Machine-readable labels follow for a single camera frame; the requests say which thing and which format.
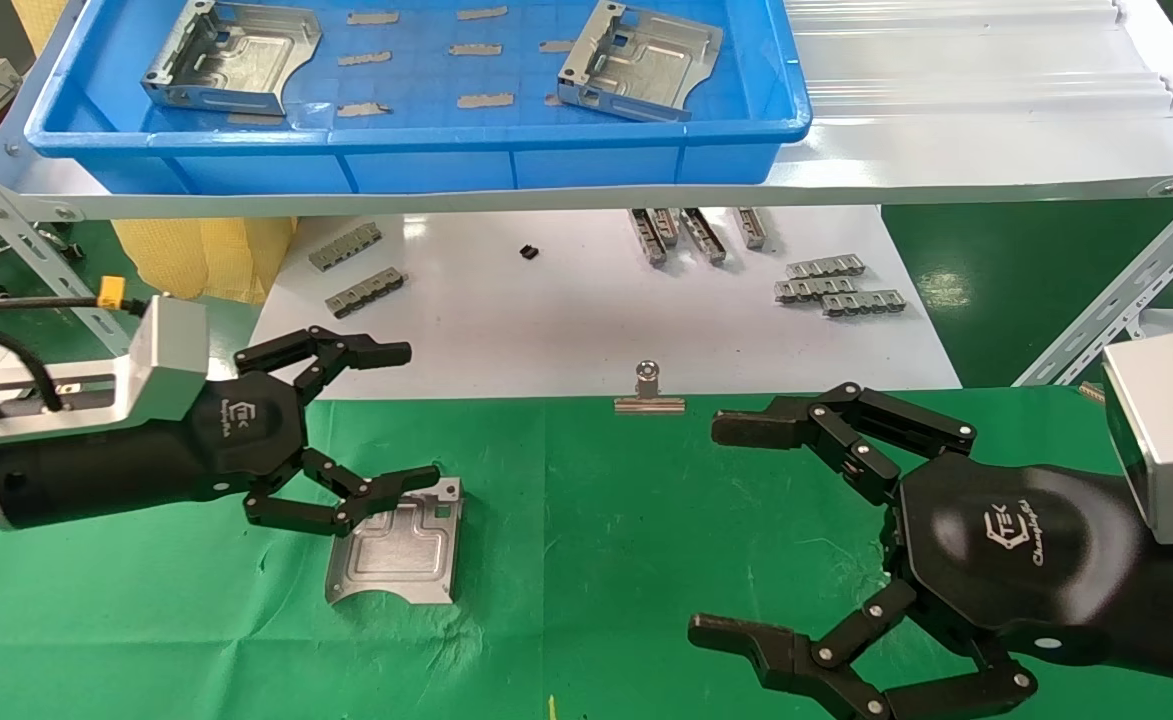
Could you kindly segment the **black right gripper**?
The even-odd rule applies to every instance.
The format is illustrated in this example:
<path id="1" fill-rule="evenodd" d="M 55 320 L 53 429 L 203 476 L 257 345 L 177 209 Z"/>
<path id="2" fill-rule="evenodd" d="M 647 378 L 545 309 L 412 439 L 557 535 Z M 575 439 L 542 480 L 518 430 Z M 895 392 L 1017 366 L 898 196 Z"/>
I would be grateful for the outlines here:
<path id="1" fill-rule="evenodd" d="M 762 688 L 814 700 L 833 719 L 984 719 L 1035 697 L 1038 680 L 1006 651 L 1065 666 L 1173 678 L 1173 544 L 1159 544 L 1124 478 L 967 455 L 971 424 L 842 383 L 764 410 L 719 410 L 718 444 L 811 448 L 874 507 L 896 496 L 906 577 L 813 639 L 716 614 L 689 620 L 696 647 L 740 656 Z M 872 441 L 934 459 L 906 474 Z M 971 673 L 879 691 L 854 667 L 923 603 Z"/>

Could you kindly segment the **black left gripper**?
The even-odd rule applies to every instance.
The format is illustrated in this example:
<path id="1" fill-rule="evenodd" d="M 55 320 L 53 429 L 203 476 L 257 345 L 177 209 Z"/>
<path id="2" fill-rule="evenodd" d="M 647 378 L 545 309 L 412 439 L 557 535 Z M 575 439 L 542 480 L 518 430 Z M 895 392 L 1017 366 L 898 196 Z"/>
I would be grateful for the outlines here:
<path id="1" fill-rule="evenodd" d="M 303 448 L 301 405 L 316 401 L 344 371 L 411 359 L 407 342 L 380 344 L 369 334 L 312 325 L 235 354 L 242 376 L 205 383 L 179 420 L 0 444 L 4 519 L 28 529 L 248 493 L 249 524 L 347 537 L 362 519 L 396 509 L 406 493 L 434 487 L 440 469 L 359 477 L 323 451 Z M 269 374 L 304 360 L 311 364 L 292 387 Z M 299 473 L 333 493 L 334 505 L 276 497 Z"/>

